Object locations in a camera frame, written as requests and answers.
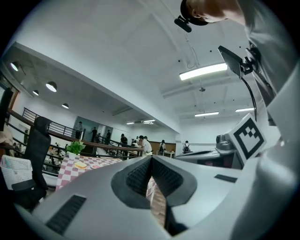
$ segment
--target potted plant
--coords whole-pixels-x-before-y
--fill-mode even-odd
[[[67,152],[69,159],[74,160],[75,156],[85,148],[85,145],[82,142],[72,142],[70,146],[67,146]]]

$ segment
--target white pot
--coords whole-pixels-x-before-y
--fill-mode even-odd
[[[72,153],[72,152],[67,152],[68,155],[69,155],[69,159],[71,160],[75,160],[75,157],[76,157],[76,154],[75,153]]]

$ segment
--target wooden floor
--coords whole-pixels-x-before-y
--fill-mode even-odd
[[[155,192],[151,204],[151,212],[156,220],[162,226],[165,225],[165,197],[159,190],[158,186],[155,187]]]

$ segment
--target rectangular light fixture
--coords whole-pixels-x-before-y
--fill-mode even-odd
[[[219,112],[208,112],[208,113],[201,113],[201,114],[196,114],[195,117],[204,117],[204,116],[211,116],[211,115],[218,115]]]
[[[246,111],[253,111],[254,108],[253,107],[250,107],[250,108],[244,108],[244,109],[237,109],[235,110],[236,113],[238,112],[246,112]]]
[[[197,77],[197,76],[201,76],[201,75],[205,75],[205,74],[209,74],[209,73],[215,73],[215,72],[219,72],[219,71],[225,71],[225,70],[227,70],[226,63],[219,63],[219,64],[215,64],[215,65],[211,65],[211,66],[193,69],[193,70],[190,70],[185,73],[180,73],[179,77],[183,81],[183,80],[187,80],[192,77]]]

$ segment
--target ceiling light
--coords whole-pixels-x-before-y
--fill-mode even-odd
[[[64,103],[62,106],[63,106],[64,108],[69,109],[69,105],[68,105],[67,103]]]
[[[38,90],[34,90],[34,91],[32,91],[35,95],[39,95],[39,93],[38,93]]]
[[[193,70],[190,70],[185,73],[180,73],[179,77],[183,81],[183,80],[187,80],[192,77],[197,77],[197,76],[201,76],[204,74],[215,73],[215,72],[224,71],[224,70],[227,70],[226,63],[220,63],[220,64],[211,65],[211,66],[200,67],[200,68],[193,69]]]
[[[19,71],[17,68],[17,66],[18,66],[17,62],[11,62],[10,66],[13,68],[14,71],[17,71],[17,72]]]
[[[52,92],[56,92],[57,91],[57,85],[55,82],[49,82],[46,84],[46,87],[52,91]]]
[[[246,112],[246,111],[253,111],[254,108],[253,107],[250,107],[250,108],[244,108],[244,109],[237,109],[235,110],[235,112]]]
[[[196,114],[195,117],[204,117],[204,116],[211,116],[211,115],[218,115],[219,112],[208,112],[208,113],[201,113],[201,114]]]

